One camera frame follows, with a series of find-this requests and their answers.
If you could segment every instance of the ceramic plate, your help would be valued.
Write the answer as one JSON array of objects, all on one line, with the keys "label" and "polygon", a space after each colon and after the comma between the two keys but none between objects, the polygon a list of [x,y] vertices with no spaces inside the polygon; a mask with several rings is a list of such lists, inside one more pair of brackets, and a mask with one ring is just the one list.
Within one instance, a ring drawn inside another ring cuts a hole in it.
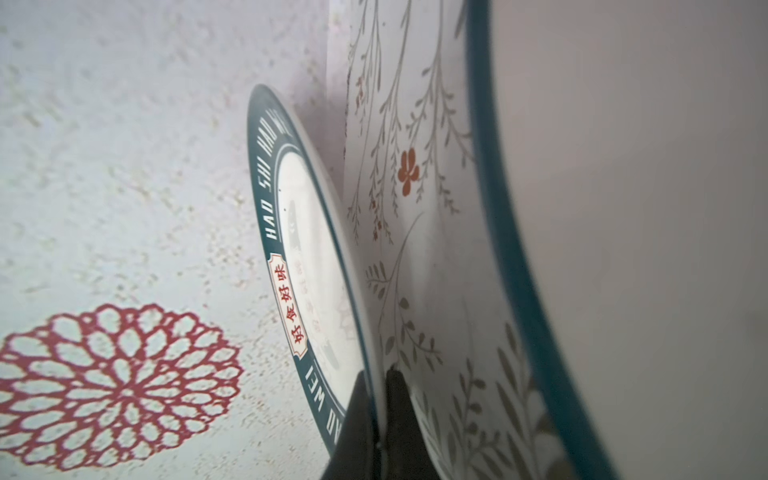
[{"label": "ceramic plate", "polygon": [[468,18],[486,218],[581,476],[760,477],[765,7],[471,2]]},{"label": "ceramic plate", "polygon": [[471,2],[355,2],[344,174],[383,363],[409,385],[445,480],[572,468],[502,286],[475,175]]},{"label": "ceramic plate", "polygon": [[293,112],[268,87],[251,94],[248,151],[261,240],[280,320],[329,452],[361,370],[384,433],[383,368],[370,344],[339,201]]}]

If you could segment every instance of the orange flower motif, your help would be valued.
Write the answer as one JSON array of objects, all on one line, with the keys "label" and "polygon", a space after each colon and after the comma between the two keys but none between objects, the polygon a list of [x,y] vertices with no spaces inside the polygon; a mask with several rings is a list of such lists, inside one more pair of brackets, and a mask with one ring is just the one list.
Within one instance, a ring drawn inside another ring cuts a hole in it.
[{"label": "orange flower motif", "polygon": [[411,147],[400,156],[400,170],[397,179],[402,182],[402,195],[407,197],[411,193],[411,182],[419,179],[419,166],[416,164],[416,152]]}]

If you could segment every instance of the plate with teal rim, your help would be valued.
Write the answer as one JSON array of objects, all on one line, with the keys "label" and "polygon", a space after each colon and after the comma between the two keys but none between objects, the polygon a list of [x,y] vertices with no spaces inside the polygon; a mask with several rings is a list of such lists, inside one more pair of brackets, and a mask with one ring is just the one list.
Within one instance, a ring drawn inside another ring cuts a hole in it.
[{"label": "plate with teal rim", "polygon": [[376,432],[385,433],[384,369],[364,319],[339,199],[290,107],[265,85],[248,107],[253,198],[270,282],[299,381],[333,454],[358,374]]},{"label": "plate with teal rim", "polygon": [[528,347],[531,368],[571,461],[582,478],[616,478],[568,376],[545,319],[509,201],[496,125],[491,2],[469,2],[467,69],[477,172],[504,288]]},{"label": "plate with teal rim", "polygon": [[766,18],[468,2],[485,216],[582,478],[768,468]]}]

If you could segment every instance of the red chrysanthemum pattern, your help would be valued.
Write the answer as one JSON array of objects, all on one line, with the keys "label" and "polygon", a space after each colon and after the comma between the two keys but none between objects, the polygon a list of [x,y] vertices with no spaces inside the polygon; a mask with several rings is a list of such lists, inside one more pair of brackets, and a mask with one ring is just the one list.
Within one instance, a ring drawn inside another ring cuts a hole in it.
[{"label": "red chrysanthemum pattern", "polygon": [[53,316],[0,348],[0,452],[69,470],[177,447],[240,392],[237,353],[157,305]]}]

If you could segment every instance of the white background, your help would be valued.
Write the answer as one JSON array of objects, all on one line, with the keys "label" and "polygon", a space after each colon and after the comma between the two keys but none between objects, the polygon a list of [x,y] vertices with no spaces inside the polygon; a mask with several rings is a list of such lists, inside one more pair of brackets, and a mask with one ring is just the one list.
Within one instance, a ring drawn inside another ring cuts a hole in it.
[{"label": "white background", "polygon": [[320,475],[327,453],[263,265],[245,120],[251,88],[273,84],[341,165],[349,23],[330,4],[0,2],[0,338],[55,313],[158,303],[220,326],[245,368],[230,413],[178,449],[66,473],[0,452],[0,476]]}]

